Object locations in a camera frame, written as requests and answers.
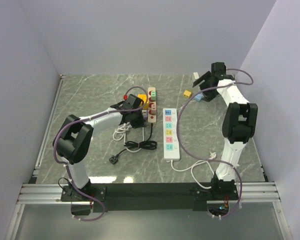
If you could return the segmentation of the beige red-socket power strip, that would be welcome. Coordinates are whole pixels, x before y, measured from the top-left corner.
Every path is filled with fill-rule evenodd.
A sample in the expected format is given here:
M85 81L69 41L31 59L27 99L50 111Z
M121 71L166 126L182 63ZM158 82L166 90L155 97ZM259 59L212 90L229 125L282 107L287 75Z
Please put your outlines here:
M149 123L157 122L157 92L155 87L149 87L148 91L148 113L147 113L147 121Z

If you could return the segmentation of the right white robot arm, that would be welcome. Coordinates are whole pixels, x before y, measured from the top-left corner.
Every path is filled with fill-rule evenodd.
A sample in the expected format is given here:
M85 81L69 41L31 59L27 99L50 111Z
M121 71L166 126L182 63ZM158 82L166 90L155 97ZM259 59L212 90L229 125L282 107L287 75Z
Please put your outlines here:
M210 102L221 96L227 106L221 129L224 148L208 190L216 200L237 192L235 168L243 149L256 130L258 106L250 103L239 91L237 85L241 84L235 81L233 75L227 73L224 62L212 63L211 70L193 82L194 87L199 86L204 101Z

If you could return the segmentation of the light blue USB charger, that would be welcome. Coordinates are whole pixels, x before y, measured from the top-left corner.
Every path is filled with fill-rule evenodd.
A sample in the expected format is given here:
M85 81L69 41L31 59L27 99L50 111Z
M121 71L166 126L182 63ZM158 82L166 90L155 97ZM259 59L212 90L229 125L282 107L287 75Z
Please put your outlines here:
M203 94L197 94L193 99L197 102L200 102L203 99Z

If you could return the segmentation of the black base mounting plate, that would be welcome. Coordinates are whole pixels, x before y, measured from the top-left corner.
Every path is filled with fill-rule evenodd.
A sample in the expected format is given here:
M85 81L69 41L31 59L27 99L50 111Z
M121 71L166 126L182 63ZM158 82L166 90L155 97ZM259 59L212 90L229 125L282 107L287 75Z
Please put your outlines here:
M237 201L241 192L234 181L217 181L210 189L193 182L92 183L79 194L70 184L61 192L62 202L92 204L94 213L106 211L186 210L207 211L209 201Z

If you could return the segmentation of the yellow cube adapter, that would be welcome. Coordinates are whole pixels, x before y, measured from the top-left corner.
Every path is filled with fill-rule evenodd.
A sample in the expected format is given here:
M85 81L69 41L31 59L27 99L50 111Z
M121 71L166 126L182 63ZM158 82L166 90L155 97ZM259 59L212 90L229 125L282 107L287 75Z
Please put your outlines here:
M149 107L149 101L147 100L147 95L146 94L138 94L138 98L141 99L140 107L145 104L145 106L142 108L143 110L147 110Z

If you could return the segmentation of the purple white socket adapter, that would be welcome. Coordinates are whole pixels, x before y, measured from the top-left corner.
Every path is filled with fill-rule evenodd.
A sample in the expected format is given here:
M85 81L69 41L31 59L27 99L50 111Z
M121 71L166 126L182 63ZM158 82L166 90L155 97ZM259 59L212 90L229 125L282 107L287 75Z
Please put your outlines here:
M141 112L142 112L143 118L144 118L145 120L147 120L147 119L148 119L148 110L143 109Z

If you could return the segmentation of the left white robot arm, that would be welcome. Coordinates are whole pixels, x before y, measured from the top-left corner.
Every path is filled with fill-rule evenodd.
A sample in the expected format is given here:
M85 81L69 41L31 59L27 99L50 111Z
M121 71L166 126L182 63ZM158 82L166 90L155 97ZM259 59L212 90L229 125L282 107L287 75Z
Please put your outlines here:
M53 157L57 163L65 166L68 183L73 188L72 195L78 201L94 199L94 190L84 163L93 134L125 123L133 128L143 127L145 119L142 109L147 101L130 94L99 113L84 117L71 114L65 119L52 144Z

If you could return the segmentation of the green USB charger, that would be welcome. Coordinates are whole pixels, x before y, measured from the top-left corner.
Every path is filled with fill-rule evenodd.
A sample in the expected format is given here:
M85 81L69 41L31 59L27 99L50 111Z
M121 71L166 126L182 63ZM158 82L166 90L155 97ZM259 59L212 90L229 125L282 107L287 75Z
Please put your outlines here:
M155 90L151 90L149 92L149 96L150 96L150 100L151 101L156 101L157 95L156 95L156 91Z

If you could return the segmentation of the aluminium rail frame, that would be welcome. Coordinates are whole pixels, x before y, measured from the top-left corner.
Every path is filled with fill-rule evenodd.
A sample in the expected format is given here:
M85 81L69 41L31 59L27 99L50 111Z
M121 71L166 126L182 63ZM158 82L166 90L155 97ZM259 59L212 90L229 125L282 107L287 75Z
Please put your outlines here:
M122 99L131 86L157 89L157 123L153 138L155 151L125 152L117 165L108 157L121 151L123 142L112 140L113 128L97 139L92 138L86 158L87 172L92 183L178 183L193 182L190 172L176 172L163 156L162 108L180 110L187 101L183 92L191 89L188 74L120 74L67 75L61 77L44 136L34 176L36 184L21 188L13 230L7 239L15 240L282 240L292 237L282 234L286 225L280 197L274 182L265 182L263 168L254 141L243 150L238 170L243 188L241 209L219 220L206 211L192 209L111 211L101 219L80 222L70 215L69 203L60 202L62 189L56 184L66 177L66 170L55 163L51 143L62 122L69 114L84 116L103 111ZM209 103L191 101L182 114L182 141L193 154L210 157L223 150L221 126L226 113L222 97Z

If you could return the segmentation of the white multicolour power strip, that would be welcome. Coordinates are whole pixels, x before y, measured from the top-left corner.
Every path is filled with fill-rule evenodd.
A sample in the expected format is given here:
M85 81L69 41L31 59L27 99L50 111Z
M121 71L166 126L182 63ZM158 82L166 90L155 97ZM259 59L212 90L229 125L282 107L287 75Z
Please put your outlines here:
M177 109L163 108L163 158L166 161L179 161L180 144L177 137Z

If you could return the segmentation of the yellow USB charger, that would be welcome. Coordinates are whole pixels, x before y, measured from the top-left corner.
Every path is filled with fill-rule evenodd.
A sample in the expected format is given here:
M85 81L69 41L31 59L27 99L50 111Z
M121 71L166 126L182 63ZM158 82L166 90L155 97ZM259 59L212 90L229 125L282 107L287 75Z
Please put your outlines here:
M189 98L192 96L192 92L189 91L189 90L185 90L185 91L183 92L183 96L184 96L185 98L189 99Z

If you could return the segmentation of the white Honor charger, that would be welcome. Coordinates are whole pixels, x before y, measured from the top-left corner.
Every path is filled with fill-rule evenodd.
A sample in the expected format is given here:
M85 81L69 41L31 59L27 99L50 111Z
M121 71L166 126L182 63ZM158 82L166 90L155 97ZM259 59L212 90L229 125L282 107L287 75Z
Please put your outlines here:
M198 74L197 72L194 72L194 73L193 73L193 76L192 76L193 81L196 81L199 77L200 77L200 76L199 76L199 74Z

